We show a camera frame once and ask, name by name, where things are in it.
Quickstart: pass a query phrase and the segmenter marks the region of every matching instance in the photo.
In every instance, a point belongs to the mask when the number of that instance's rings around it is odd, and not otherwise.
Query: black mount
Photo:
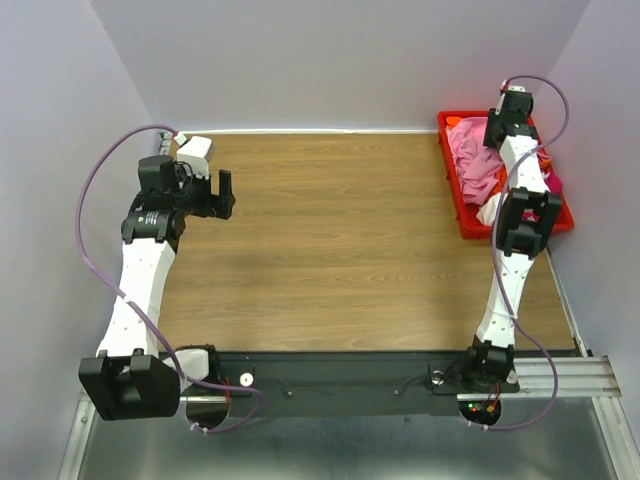
[[[481,343],[478,337],[473,337],[473,343],[467,348],[464,358],[463,382],[471,390],[506,382],[509,373],[514,370],[514,356],[513,346],[494,347],[491,342]]]
[[[228,170],[218,172],[218,195],[211,193],[210,178],[190,175],[189,168],[174,162],[169,155],[140,160],[138,178],[140,193],[122,222],[125,243],[155,238],[156,242],[168,242],[177,252],[187,216],[228,220],[236,203]]]
[[[525,210],[532,210],[538,220],[523,220]],[[560,195],[533,193],[526,188],[511,189],[498,219],[498,249],[507,257],[517,252],[535,258],[547,246],[560,210]]]
[[[153,355],[83,358],[78,377],[104,420],[171,417],[180,403],[180,379]]]
[[[500,112],[495,108],[489,110],[483,145],[499,149],[507,135],[525,135],[538,140],[536,128],[528,123],[533,111],[533,95],[517,90],[500,93],[503,95]]]

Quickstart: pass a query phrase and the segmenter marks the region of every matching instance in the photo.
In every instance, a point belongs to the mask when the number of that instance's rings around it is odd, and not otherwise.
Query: white cloth
[[[496,218],[496,211],[498,210],[499,200],[500,194],[495,193],[482,207],[480,207],[480,210],[478,210],[478,213],[476,214],[476,218],[480,220],[481,224],[486,225],[487,227],[493,225],[493,221]]]

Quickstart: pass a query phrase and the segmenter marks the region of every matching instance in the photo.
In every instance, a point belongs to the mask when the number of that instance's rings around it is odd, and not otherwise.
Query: silver panel
[[[618,382],[607,357],[554,358],[558,369],[558,397],[619,397]],[[553,374],[545,358],[516,358],[520,392],[505,393],[502,398],[549,398]],[[486,394],[463,393],[458,400],[475,400]]]
[[[545,400],[507,400],[518,422]],[[560,399],[543,422],[512,433],[455,418],[257,419],[234,433],[190,432],[171,419],[96,419],[79,478],[102,479],[613,479],[591,399]]]
[[[84,394],[80,395],[76,417],[71,427],[71,434],[69,435],[69,442],[67,443],[67,450],[64,454],[62,466],[60,467],[58,480],[75,480],[78,478],[82,458],[84,457],[89,434],[91,433],[91,425],[93,424],[93,420],[97,418],[95,413],[96,409],[93,403],[91,403],[91,400]]]
[[[593,405],[618,477],[640,478],[640,455],[620,401],[617,398],[594,398]]]

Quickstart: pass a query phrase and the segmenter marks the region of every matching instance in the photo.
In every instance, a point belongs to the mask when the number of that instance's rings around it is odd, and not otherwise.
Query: screw
[[[444,376],[440,370],[434,370],[431,372],[431,383],[433,383],[436,387],[439,387],[444,383]]]
[[[253,375],[251,373],[246,372],[240,375],[240,385],[243,387],[250,387],[253,385]]]
[[[518,374],[515,372],[515,370],[511,370],[509,372],[509,375],[507,375],[507,383],[510,384],[515,384],[518,381]]]

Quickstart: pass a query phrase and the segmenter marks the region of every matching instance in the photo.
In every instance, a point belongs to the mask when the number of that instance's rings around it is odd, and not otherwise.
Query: metal floor
[[[546,400],[505,400],[500,423]],[[81,479],[615,479],[591,399],[558,399],[542,422],[511,433],[427,415],[264,418],[204,437],[184,407],[170,419],[93,423]]]

